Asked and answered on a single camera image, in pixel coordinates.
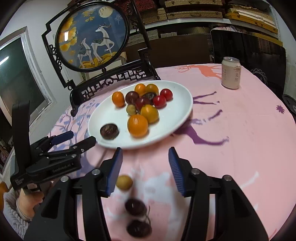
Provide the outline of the left hand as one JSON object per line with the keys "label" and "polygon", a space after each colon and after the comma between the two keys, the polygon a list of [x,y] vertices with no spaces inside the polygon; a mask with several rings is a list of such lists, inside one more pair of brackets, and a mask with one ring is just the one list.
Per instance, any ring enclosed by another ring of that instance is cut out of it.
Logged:
{"label": "left hand", "polygon": [[43,202],[45,195],[42,191],[26,194],[23,189],[17,200],[18,213],[25,221],[31,221],[35,215],[34,207]]}

